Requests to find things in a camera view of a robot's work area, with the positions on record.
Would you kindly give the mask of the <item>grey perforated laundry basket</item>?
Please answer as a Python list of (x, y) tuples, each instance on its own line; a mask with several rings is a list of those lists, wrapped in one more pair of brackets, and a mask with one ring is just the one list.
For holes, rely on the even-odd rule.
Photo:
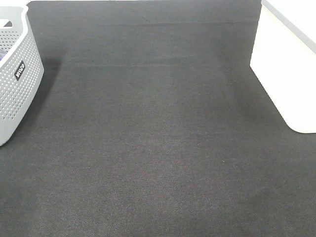
[(22, 121), (39, 88), (44, 67), (25, 4), (0, 4), (0, 143)]

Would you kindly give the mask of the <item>black fabric table mat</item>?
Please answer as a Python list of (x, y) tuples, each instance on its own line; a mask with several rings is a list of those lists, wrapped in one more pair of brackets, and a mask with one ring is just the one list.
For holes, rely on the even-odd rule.
[(316, 137), (250, 69), (258, 0), (37, 1), (3, 237), (313, 237)]

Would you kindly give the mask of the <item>white plastic storage bin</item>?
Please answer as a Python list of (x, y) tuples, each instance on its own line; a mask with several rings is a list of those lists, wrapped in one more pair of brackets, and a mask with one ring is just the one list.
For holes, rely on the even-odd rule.
[(263, 0), (250, 67), (285, 123), (316, 131), (316, 2)]

